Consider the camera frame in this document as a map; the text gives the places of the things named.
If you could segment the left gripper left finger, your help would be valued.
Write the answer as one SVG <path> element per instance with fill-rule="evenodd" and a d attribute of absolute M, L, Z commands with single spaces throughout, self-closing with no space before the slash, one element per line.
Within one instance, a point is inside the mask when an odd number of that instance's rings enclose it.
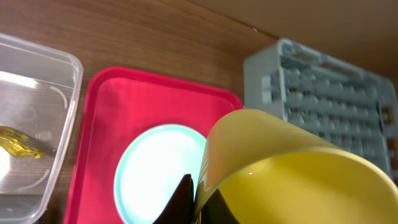
<path fill-rule="evenodd" d="M 193 180 L 185 174 L 154 224 L 190 224 L 193 216 Z"/>

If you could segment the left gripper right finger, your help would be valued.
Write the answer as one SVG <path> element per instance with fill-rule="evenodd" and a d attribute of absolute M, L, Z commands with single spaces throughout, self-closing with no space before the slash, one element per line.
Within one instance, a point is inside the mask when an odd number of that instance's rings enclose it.
<path fill-rule="evenodd" d="M 217 189 L 201 210 L 201 224 L 239 224 Z"/>

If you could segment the yellow plastic cup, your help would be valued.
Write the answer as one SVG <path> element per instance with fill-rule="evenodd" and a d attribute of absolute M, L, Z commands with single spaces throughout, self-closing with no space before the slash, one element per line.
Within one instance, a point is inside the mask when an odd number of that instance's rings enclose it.
<path fill-rule="evenodd" d="M 239 223 L 397 222 L 397 186 L 380 168 L 260 110 L 209 132 L 195 220 L 217 189 Z"/>

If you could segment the yellow wrapper strip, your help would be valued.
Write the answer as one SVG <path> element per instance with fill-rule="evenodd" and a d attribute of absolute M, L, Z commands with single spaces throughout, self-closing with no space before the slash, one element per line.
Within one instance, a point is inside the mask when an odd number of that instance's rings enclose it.
<path fill-rule="evenodd" d="M 6 126 L 1 126 L 1 147 L 13 157 L 38 159 L 45 155 L 30 137 Z"/>

